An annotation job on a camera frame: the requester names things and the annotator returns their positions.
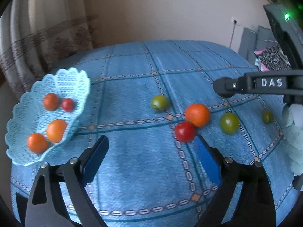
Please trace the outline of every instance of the white lettering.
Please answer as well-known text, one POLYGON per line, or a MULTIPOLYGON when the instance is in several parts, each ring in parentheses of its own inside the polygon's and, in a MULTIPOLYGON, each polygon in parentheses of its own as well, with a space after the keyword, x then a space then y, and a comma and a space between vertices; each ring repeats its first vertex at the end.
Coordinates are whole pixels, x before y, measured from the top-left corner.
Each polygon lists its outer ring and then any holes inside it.
POLYGON ((262 87, 265 87, 267 85, 267 80, 266 78, 262 79, 262 87))
POLYGON ((273 86, 273 87, 275 87, 275 82, 274 82, 274 80, 273 80, 273 79, 271 79, 271 80, 270 80, 270 84, 269 84, 269 87, 270 87, 270 86, 273 86))
POLYGON ((282 83, 282 79, 281 78, 279 78, 278 80, 277 80, 277 86, 278 87, 281 87, 282 85, 283 85, 283 83, 282 83))

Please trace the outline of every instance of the beige curtain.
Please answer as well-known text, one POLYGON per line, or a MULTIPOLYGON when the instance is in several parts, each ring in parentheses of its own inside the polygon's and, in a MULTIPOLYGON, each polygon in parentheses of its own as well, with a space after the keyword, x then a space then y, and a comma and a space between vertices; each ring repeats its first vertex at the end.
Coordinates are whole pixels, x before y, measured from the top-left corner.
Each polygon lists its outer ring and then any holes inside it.
POLYGON ((99 47, 99 38, 83 0, 12 0, 0 18, 0 66, 20 98, 54 63, 99 47))

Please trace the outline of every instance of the denim patterned fabric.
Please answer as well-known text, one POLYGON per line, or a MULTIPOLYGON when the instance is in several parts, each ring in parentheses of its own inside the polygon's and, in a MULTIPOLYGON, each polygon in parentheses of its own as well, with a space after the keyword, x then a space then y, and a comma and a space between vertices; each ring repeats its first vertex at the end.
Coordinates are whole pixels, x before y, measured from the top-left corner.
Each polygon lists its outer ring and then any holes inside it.
MULTIPOLYGON (((192 143, 173 135, 184 120, 184 110, 203 103, 211 111, 209 125, 199 129, 210 146, 239 163, 263 162, 271 181, 277 224, 293 207, 297 191, 284 153, 282 97, 235 95, 224 99, 213 91, 219 77, 239 77, 254 71, 246 60, 227 47, 201 41, 147 41, 108 46, 75 54, 56 65, 85 70, 91 92, 72 140, 58 149, 51 164, 66 163, 93 146, 100 135, 109 138, 109 151, 87 193, 110 227, 194 226, 205 211, 216 185, 212 184, 192 143), (170 109, 155 113, 150 100, 166 95, 170 109), (271 110, 275 121, 264 125, 262 112, 271 110), (225 112, 240 119, 240 129, 225 135, 219 120, 225 112)), ((28 195, 39 165, 12 167, 12 201, 15 193, 28 195)), ((241 184, 238 184, 224 221, 231 218, 241 184)), ((62 184, 66 206, 77 216, 62 184)))

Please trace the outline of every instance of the green tomato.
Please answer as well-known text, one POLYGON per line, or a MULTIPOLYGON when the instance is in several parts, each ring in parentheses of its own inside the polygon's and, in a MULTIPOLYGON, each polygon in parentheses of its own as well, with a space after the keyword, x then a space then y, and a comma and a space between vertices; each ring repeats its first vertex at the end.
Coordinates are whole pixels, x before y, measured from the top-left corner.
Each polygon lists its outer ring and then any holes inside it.
POLYGON ((265 124, 270 124, 274 121, 274 116, 271 111, 265 110, 263 112, 262 119, 265 124))
POLYGON ((240 126, 239 118, 233 113, 226 113, 220 119, 221 130, 227 135, 235 133, 240 126))
POLYGON ((164 112, 169 107, 169 100, 164 95, 156 95, 151 100, 151 107, 156 112, 164 112))

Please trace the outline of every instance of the scalloped basket rim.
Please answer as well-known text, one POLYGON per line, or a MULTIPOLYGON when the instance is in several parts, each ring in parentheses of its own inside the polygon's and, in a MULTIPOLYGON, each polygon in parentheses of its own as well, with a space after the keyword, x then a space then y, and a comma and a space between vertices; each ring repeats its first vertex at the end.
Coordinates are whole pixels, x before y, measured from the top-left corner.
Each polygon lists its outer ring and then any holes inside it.
MULTIPOLYGON (((46 74, 46 75, 43 77, 42 80, 36 81, 36 82, 32 85, 31 90, 33 90, 33 88, 34 88, 37 84, 39 84, 40 82, 42 82, 42 81, 43 81, 44 79, 46 79, 47 77, 49 77, 49 76, 53 76, 53 77, 54 77, 54 76, 57 76, 58 73, 60 73, 60 72, 69 72, 69 71, 75 71, 75 72, 77 72, 78 75, 84 75, 84 77, 85 77, 85 82, 87 83, 87 86, 88 86, 87 91, 86 91, 86 93, 85 93, 85 102, 86 102, 87 96, 88 96, 89 93, 90 93, 90 78, 87 76, 87 73, 86 73, 84 70, 81 70, 81 71, 79 72, 75 67, 71 67, 71 68, 69 68, 68 70, 67 70, 67 69, 64 69, 64 68, 61 68, 61 69, 59 69, 59 70, 56 72, 55 75, 54 75, 54 74, 51 74, 51 73, 46 74)), ((7 156, 12 160, 12 163, 13 163, 14 165, 17 165, 17 166, 30 166, 30 165, 36 164, 36 163, 38 163, 38 162, 41 162, 41 161, 44 160, 44 158, 47 156, 47 154, 48 154, 49 152, 51 152, 55 147, 57 147, 58 145, 60 145, 60 144, 62 144, 62 143, 64 143, 64 142, 66 142, 66 137, 65 137, 64 140, 62 140, 61 142, 58 142, 57 144, 54 144, 53 146, 51 146, 50 148, 48 148, 43 154, 41 154, 39 160, 36 160, 36 161, 33 161, 33 162, 29 162, 29 163, 27 163, 27 164, 17 163, 17 162, 15 161, 15 159, 10 155, 9 151, 10 151, 11 146, 6 142, 6 141, 7 141, 6 138, 7 138, 8 134, 10 133, 9 123, 10 123, 11 121, 14 120, 14 118, 15 118, 15 110, 16 110, 16 108, 22 103, 22 99, 23 99, 25 96, 27 96, 27 95, 31 95, 31 93, 32 93, 32 92, 30 91, 30 92, 25 92, 25 93, 22 94, 22 96, 21 96, 21 98, 20 98, 20 102, 17 103, 17 104, 13 107, 13 118, 10 119, 10 120, 8 120, 8 122, 6 123, 7 133, 6 133, 5 136, 4 136, 4 140, 5 140, 5 143, 7 144, 7 146, 9 147, 9 148, 6 150, 6 154, 7 154, 7 156)), ((72 120, 72 123, 74 123, 74 122, 76 121, 76 119, 82 114, 82 112, 83 112, 83 110, 84 110, 84 106, 85 106, 85 105, 83 105, 83 106, 79 109, 79 114, 74 116, 74 118, 73 118, 73 120, 72 120)))

